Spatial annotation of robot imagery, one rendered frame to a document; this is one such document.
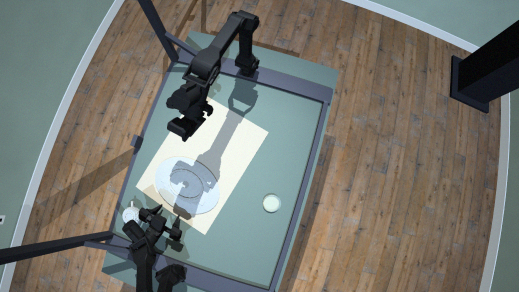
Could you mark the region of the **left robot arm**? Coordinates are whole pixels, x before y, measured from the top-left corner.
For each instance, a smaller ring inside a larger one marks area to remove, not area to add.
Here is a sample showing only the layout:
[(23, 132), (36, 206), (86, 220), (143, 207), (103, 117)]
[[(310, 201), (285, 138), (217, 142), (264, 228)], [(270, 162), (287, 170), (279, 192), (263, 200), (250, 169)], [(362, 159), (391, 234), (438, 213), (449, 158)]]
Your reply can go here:
[(240, 75), (253, 78), (260, 62), (252, 53), (253, 33), (259, 23), (257, 15), (243, 10), (233, 11), (212, 43), (191, 60), (182, 76), (186, 84), (167, 99), (167, 108), (177, 109), (182, 114), (195, 103), (206, 101), (210, 86), (220, 73), (221, 58), (238, 33), (239, 54), (235, 66), (241, 68)]

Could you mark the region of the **cream rectangular mat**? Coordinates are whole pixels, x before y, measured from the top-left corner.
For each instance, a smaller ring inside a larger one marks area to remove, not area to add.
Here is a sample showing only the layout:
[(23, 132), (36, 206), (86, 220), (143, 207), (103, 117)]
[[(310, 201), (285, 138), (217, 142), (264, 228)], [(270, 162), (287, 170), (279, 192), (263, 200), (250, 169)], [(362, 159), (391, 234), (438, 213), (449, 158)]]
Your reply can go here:
[[(186, 142), (170, 132), (143, 173), (136, 188), (206, 235), (233, 189), (265, 140), (268, 132), (207, 96), (213, 113)], [(159, 193), (155, 175), (158, 166), (174, 157), (189, 158), (205, 166), (219, 187), (217, 204), (204, 213), (187, 213), (171, 206)]]

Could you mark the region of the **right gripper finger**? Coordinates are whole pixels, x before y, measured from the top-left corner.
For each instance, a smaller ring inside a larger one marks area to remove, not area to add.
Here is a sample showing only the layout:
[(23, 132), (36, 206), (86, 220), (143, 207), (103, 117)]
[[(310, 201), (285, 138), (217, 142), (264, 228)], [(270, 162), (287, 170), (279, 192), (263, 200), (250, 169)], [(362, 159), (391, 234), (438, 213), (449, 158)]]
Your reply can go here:
[(176, 227), (176, 228), (180, 229), (180, 228), (178, 227), (178, 221), (179, 221), (179, 217), (180, 217), (180, 214), (179, 214), (179, 215), (177, 216), (177, 218), (176, 218), (175, 222), (174, 222), (174, 223), (172, 224), (172, 227), (174, 226), (174, 227)]
[(146, 210), (148, 210), (149, 213), (156, 215), (158, 213), (158, 211), (161, 209), (162, 206), (163, 205), (161, 204), (161, 205), (159, 205), (159, 206), (157, 206), (157, 207), (155, 207), (153, 209), (148, 209), (147, 208)]

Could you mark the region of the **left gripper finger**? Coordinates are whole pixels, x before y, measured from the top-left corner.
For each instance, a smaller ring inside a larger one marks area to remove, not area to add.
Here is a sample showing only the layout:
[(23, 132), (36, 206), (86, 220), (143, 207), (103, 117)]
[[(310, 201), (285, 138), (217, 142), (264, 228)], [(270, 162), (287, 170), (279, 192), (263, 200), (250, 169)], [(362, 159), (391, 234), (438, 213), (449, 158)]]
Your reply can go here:
[(195, 130), (195, 128), (192, 127), (190, 133), (189, 133), (186, 137), (182, 137), (182, 141), (183, 141), (183, 142), (186, 142), (187, 139), (190, 137), (190, 135), (193, 133), (194, 130)]
[(192, 128), (194, 128), (195, 130), (190, 135), (190, 137), (197, 131), (197, 129), (199, 129), (199, 127), (204, 123), (205, 120), (206, 120), (206, 118), (202, 117), (200, 120), (193, 122)]

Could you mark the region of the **clear glass jar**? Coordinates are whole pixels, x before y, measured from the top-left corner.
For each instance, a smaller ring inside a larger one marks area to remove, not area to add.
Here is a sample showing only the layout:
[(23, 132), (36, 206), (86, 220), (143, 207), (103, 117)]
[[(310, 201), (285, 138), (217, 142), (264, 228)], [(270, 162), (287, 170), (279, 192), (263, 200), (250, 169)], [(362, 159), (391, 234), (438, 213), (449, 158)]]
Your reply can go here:
[(276, 195), (268, 195), (263, 200), (263, 206), (266, 211), (275, 212), (281, 207), (281, 200)]

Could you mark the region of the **white espresso cup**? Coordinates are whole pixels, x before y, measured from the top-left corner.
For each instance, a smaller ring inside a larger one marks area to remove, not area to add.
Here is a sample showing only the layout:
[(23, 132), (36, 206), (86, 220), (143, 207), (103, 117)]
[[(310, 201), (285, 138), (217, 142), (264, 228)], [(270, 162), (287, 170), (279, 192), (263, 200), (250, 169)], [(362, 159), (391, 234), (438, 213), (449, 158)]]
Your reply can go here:
[(139, 211), (140, 209), (135, 207), (135, 201), (131, 201), (131, 207), (126, 208), (122, 214), (123, 221), (127, 223), (134, 220), (137, 224), (140, 224), (142, 221), (139, 219)]

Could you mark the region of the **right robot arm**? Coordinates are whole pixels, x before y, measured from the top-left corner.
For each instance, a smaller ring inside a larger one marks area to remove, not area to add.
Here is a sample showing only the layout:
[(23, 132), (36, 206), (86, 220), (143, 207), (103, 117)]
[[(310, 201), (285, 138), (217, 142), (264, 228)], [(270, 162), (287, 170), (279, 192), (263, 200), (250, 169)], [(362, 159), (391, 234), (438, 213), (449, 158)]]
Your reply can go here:
[[(166, 229), (167, 219), (159, 213), (156, 215), (150, 213), (145, 221), (149, 224), (148, 230), (154, 230), (157, 236)], [(153, 246), (156, 240), (145, 233), (134, 219), (129, 220), (122, 231), (132, 240), (129, 252), (137, 266), (136, 292), (153, 292), (152, 266), (156, 262), (156, 251)], [(137, 248), (138, 250), (135, 251)], [(186, 273), (186, 267), (174, 263), (159, 270), (155, 273), (155, 278), (159, 282), (157, 292), (172, 292), (173, 286), (184, 282)]]

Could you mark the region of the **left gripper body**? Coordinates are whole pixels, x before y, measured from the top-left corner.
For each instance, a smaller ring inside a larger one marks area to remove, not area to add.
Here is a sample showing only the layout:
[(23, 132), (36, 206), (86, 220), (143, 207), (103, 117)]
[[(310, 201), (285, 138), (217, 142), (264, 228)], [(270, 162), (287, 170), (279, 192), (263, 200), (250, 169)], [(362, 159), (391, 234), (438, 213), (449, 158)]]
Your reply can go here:
[(183, 118), (176, 117), (168, 122), (167, 130), (182, 138), (185, 138), (190, 133), (192, 126), (194, 125), (193, 122), (197, 122), (198, 120), (202, 119), (202, 117), (205, 115), (205, 112), (207, 112), (207, 116), (209, 117), (213, 114), (213, 110), (214, 109), (212, 105), (208, 104), (208, 101), (196, 102), (191, 107), (184, 110), (183, 113), (181, 113), (184, 115)]

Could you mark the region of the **white round platter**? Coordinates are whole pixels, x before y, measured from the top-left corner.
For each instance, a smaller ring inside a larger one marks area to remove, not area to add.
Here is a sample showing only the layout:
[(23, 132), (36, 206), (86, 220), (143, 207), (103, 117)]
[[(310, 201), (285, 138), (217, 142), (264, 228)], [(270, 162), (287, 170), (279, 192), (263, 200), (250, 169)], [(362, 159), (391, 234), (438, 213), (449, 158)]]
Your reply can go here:
[(211, 210), (220, 197), (213, 174), (201, 163), (186, 157), (165, 159), (156, 170), (155, 183), (166, 202), (190, 214)]

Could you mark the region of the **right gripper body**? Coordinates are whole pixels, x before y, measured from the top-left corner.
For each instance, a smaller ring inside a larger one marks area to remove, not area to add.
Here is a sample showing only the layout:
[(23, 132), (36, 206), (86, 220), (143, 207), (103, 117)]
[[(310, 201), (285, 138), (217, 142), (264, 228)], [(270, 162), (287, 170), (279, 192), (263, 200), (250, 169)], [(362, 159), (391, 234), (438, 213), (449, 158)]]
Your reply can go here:
[[(149, 216), (149, 214), (150, 214), (150, 212), (143, 207), (138, 212), (139, 219), (145, 223), (147, 223), (146, 218)], [(174, 226), (171, 229), (167, 226), (165, 226), (165, 227), (166, 228), (164, 231), (169, 233), (169, 238), (175, 240), (176, 242), (180, 240), (180, 238), (182, 236), (181, 229), (178, 229), (177, 227), (174, 227)], [(145, 231), (145, 234), (152, 236), (155, 239), (155, 241), (157, 242), (163, 233), (161, 233), (159, 236), (156, 235), (155, 233), (156, 232), (153, 229), (151, 229), (151, 231), (149, 231), (147, 228)]]

